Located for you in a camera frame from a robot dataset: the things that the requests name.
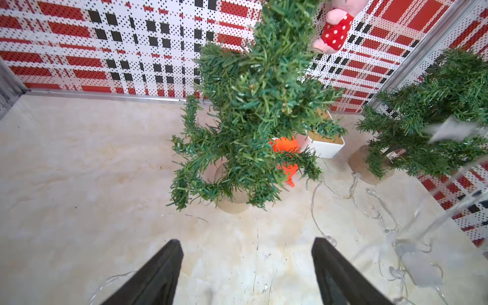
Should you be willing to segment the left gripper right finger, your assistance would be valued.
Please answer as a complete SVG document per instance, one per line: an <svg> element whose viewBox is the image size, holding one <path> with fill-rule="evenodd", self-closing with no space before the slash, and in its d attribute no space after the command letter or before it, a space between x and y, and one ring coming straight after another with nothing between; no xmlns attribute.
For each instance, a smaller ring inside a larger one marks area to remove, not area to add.
<svg viewBox="0 0 488 305"><path fill-rule="evenodd" d="M311 255L324 304L391 304L327 239L316 238Z"/></svg>

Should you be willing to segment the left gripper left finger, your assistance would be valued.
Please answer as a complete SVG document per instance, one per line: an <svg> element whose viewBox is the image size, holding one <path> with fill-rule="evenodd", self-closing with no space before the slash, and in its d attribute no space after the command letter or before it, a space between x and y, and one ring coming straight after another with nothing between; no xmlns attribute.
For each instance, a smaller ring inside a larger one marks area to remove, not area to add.
<svg viewBox="0 0 488 305"><path fill-rule="evenodd" d="M170 240L132 278L107 298L107 304L172 305L184 253L179 240Z"/></svg>

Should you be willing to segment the clear star string light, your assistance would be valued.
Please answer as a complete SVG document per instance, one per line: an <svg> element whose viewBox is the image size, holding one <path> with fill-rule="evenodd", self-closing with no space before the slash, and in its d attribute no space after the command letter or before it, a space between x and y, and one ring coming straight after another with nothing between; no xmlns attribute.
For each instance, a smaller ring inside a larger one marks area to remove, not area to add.
<svg viewBox="0 0 488 305"><path fill-rule="evenodd" d="M397 172L372 186L354 176L347 159L370 139L357 132L359 119L339 117L348 131L342 150L320 160L318 182L295 177L278 203L159 213L150 224L156 239L136 250L137 264L178 239L184 258L175 304L321 304L311 256L320 237L398 304L486 304L487 259L452 219L429 230L444 209L419 180ZM415 286L396 243L424 251L442 268L443 284Z"/></svg>

